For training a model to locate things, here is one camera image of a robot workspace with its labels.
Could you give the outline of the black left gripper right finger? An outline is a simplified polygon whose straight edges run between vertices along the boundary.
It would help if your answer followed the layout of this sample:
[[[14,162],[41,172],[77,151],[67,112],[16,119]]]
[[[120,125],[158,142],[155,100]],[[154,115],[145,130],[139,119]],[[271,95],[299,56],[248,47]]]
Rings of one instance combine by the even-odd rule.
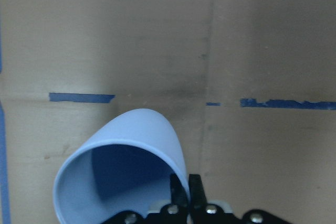
[[[190,174],[190,215],[193,223],[288,223],[288,221],[261,209],[247,211],[241,218],[234,215],[231,206],[220,200],[208,201],[201,176]]]

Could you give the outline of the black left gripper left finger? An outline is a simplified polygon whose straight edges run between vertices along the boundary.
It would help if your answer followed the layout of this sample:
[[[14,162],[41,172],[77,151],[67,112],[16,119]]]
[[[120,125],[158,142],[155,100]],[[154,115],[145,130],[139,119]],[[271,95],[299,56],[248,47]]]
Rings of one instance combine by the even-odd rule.
[[[138,212],[124,210],[108,218],[104,223],[187,223],[187,193],[176,174],[170,175],[170,195],[171,200],[167,203],[155,203],[145,217]]]

